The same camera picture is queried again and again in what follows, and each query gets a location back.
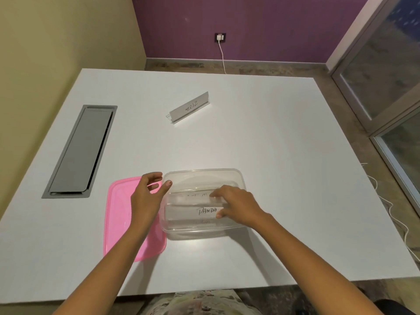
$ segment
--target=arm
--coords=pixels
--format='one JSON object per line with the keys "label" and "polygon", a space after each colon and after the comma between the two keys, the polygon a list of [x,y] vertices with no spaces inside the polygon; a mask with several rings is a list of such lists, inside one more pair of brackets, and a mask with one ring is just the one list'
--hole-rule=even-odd
{"label": "arm", "polygon": [[131,196],[131,223],[127,231],[90,272],[83,282],[54,312],[55,315],[106,315],[124,283],[137,252],[149,232],[162,197],[171,187],[166,181],[155,194],[150,191],[162,180],[162,173],[142,176]]}
{"label": "arm", "polygon": [[217,218],[228,216],[265,239],[320,314],[382,315],[356,286],[264,212],[250,192],[224,185],[210,196],[229,204]]}

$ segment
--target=purple wall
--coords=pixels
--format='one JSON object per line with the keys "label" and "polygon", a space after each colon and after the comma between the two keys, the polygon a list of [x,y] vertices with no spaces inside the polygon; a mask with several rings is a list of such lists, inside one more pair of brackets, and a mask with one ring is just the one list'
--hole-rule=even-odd
{"label": "purple wall", "polygon": [[325,63],[367,0],[133,0],[148,58]]}

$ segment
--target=hand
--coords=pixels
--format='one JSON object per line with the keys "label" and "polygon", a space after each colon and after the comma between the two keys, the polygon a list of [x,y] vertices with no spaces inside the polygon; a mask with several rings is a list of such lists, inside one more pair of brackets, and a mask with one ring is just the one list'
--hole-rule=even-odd
{"label": "hand", "polygon": [[223,185],[213,191],[210,196],[222,196],[228,202],[228,208],[217,212],[216,218],[218,219],[226,216],[235,222],[254,228],[256,223],[266,215],[255,201],[252,193],[244,189]]}
{"label": "hand", "polygon": [[131,224],[135,228],[149,228],[160,208],[163,196],[172,186],[172,181],[168,180],[160,189],[151,194],[150,191],[159,187],[154,184],[162,180],[161,172],[150,172],[142,176],[136,190],[131,195]]}

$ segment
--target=forearm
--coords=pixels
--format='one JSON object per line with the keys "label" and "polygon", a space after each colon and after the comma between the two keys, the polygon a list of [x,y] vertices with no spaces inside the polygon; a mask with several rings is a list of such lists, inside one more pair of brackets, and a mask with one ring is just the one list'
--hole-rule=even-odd
{"label": "forearm", "polygon": [[381,314],[356,286],[291,235],[271,215],[259,220],[255,230],[270,245],[320,314]]}
{"label": "forearm", "polygon": [[106,315],[124,283],[149,227],[129,227],[55,315]]}

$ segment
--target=glass door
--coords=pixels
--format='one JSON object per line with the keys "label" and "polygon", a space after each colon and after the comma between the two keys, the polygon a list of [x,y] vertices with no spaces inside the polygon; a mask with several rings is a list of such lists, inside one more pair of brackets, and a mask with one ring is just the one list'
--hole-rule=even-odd
{"label": "glass door", "polygon": [[420,215],[420,102],[414,107],[372,142]]}
{"label": "glass door", "polygon": [[414,105],[420,0],[386,0],[332,76],[369,134]]}

